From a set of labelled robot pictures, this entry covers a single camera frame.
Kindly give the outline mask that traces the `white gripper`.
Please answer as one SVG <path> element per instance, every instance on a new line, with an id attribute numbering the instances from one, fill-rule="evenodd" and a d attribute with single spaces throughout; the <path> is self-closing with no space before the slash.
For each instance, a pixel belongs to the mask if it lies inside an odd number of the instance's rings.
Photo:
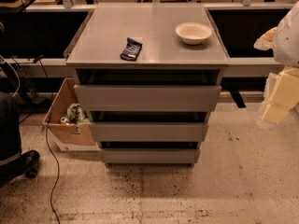
<path id="1" fill-rule="evenodd" d="M 276 32 L 276 27 L 271 28 L 255 41 L 253 47 L 258 50 L 272 49 Z M 257 125 L 262 129 L 273 129 L 285 119 L 288 110 L 299 103 L 299 68 L 289 66 L 278 74 L 270 73 L 263 97 L 270 104 L 262 102 Z"/>

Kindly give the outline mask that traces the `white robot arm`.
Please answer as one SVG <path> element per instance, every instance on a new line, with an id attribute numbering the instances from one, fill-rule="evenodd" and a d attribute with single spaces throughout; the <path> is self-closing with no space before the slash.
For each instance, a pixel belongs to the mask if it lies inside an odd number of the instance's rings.
<path id="1" fill-rule="evenodd" d="M 277 75 L 270 73 L 266 80 L 257 121 L 260 128 L 271 129 L 299 103 L 299 2 L 277 27 L 260 36 L 253 47 L 273 50 L 275 61 L 284 66 Z"/>

